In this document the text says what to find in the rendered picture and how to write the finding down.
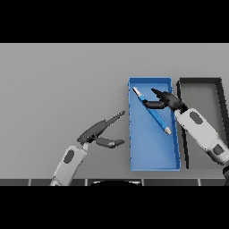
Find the blue pipe with pale ends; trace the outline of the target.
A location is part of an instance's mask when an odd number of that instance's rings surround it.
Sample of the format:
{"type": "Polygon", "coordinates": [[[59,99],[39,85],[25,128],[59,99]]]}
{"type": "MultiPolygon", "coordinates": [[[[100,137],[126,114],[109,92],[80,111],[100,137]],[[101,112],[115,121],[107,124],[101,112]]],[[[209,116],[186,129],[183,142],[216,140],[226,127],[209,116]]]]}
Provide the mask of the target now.
{"type": "Polygon", "coordinates": [[[132,90],[137,95],[138,100],[141,104],[146,108],[148,113],[154,118],[157,122],[158,126],[168,135],[172,133],[169,125],[164,121],[161,115],[157,112],[157,108],[159,108],[160,101],[148,101],[146,97],[139,92],[136,87],[133,87],[132,90]]]}

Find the dark grey rectangular bin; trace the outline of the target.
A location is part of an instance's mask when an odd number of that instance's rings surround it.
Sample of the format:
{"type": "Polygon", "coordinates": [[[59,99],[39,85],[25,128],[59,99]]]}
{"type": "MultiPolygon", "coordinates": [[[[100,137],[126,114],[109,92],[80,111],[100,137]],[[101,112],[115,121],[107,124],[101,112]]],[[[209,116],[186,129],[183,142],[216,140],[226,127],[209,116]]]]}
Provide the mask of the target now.
{"type": "MultiPolygon", "coordinates": [[[[229,107],[226,105],[220,78],[180,78],[177,96],[188,108],[197,109],[229,146],[229,107]]],[[[182,130],[183,153],[187,169],[220,169],[221,166],[206,154],[192,136],[182,130]]]]}

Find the dark strip with pale lines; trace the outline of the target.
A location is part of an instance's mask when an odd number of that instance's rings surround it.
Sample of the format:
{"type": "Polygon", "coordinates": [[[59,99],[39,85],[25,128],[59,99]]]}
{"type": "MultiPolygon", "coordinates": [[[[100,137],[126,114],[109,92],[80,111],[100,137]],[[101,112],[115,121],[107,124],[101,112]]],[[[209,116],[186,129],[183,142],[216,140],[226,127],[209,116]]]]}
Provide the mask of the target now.
{"type": "MultiPolygon", "coordinates": [[[[49,186],[50,179],[0,179],[0,186],[49,186]]],[[[74,179],[71,186],[229,186],[225,179],[74,179]]]]}

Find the blue rectangular bin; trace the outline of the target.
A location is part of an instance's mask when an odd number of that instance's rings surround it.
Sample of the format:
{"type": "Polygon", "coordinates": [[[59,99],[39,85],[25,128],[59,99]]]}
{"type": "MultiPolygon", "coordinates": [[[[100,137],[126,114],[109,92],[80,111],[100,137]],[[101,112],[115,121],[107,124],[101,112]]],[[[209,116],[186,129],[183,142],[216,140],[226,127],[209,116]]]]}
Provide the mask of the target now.
{"type": "Polygon", "coordinates": [[[130,77],[129,86],[129,137],[131,170],[179,171],[181,168],[179,144],[174,113],[169,107],[157,112],[170,127],[168,135],[141,104],[132,90],[136,87],[149,101],[158,101],[151,89],[172,93],[170,77],[130,77]]]}

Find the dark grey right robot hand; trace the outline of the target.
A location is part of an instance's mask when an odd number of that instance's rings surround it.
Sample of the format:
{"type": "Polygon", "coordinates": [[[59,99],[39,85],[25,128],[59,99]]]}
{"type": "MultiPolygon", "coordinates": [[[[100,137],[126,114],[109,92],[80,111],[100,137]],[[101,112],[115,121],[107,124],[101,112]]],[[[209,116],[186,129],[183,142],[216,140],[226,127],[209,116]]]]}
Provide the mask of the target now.
{"type": "Polygon", "coordinates": [[[160,91],[158,89],[152,89],[152,91],[156,94],[158,101],[149,101],[144,99],[143,105],[146,108],[164,109],[169,107],[173,112],[179,110],[181,114],[188,110],[188,107],[174,94],[166,91],[160,91]]]}

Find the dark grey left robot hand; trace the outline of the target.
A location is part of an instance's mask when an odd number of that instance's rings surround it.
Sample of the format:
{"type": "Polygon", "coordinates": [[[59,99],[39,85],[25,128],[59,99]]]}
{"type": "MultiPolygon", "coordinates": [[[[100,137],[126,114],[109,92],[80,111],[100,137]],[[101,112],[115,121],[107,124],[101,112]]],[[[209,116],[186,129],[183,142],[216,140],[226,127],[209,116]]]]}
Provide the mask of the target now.
{"type": "Polygon", "coordinates": [[[85,143],[92,143],[93,141],[95,141],[99,146],[105,148],[115,148],[124,144],[124,140],[110,140],[101,137],[101,134],[105,131],[105,129],[108,126],[112,125],[124,114],[125,112],[122,111],[111,117],[109,120],[102,120],[98,123],[95,123],[90,128],[88,128],[84,133],[82,133],[80,137],[77,139],[77,141],[81,145],[84,145],[85,143]]]}

